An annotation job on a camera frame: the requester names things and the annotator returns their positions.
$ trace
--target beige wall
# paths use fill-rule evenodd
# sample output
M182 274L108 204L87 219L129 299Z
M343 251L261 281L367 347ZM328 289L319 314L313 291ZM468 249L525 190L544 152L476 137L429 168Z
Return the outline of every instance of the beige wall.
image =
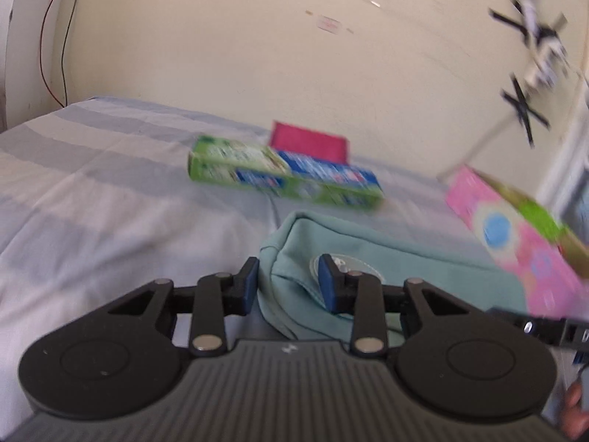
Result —
M72 0L63 0L61 41ZM455 162L511 113L499 96L528 62L517 31L488 7L509 0L80 0L67 54L72 101L139 98L270 127L273 119L347 136L355 153L427 175ZM588 0L541 0L560 11L571 63L580 65ZM337 35L317 16L341 22ZM58 52L53 84L60 87ZM515 122L475 161L535 192L558 149L576 80L534 106L530 150Z

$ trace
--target bed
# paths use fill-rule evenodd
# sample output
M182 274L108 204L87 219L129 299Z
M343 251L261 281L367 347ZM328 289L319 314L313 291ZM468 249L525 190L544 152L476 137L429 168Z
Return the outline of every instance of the bed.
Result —
M117 98L73 104L0 135L0 438L31 413L17 367L35 339L157 277L181 286L236 271L293 210L490 261L436 181L353 158L387 195L375 214L197 184L186 162L201 133L258 143L269 136L218 116ZM276 333L257 312L229 321L228 335Z

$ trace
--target green box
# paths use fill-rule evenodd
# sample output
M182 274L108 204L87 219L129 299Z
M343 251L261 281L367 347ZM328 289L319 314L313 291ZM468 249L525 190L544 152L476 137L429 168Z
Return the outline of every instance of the green box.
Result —
M253 187L321 204L373 209L384 199L372 171L202 135L188 155L194 181Z

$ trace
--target red wire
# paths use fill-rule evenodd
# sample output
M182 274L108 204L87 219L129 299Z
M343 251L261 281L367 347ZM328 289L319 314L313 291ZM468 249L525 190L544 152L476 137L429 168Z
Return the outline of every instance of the red wire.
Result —
M45 20L47 19L47 14L49 13L49 9L51 8L51 5L52 4L53 4L53 0L51 0L49 2L49 5L47 6L47 10L45 11L45 16L43 17L43 23L41 23L41 26L40 26L40 37L39 37L39 69L40 69L40 76L41 76L41 78L43 78L43 83L45 84L45 87L47 88L47 91L53 97L53 99L55 101L57 101L57 103L62 108L65 108L64 104L59 99L57 99L57 97L51 91L51 88L49 87L49 85L47 84L47 80L45 79L45 74L43 73L43 56L42 56L42 51L43 51L43 30L45 29Z

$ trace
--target blue fabric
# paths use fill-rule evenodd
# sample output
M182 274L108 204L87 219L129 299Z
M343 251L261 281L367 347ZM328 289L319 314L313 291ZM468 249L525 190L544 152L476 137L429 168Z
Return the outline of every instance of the blue fabric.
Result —
M348 342L352 321L325 309L313 265L323 253L351 256L402 285L421 277L479 309L526 311L518 279L498 267L432 250L375 230L312 212L291 213L262 245L258 298L266 320L292 339L335 338ZM403 342L399 316L387 315L389 344Z

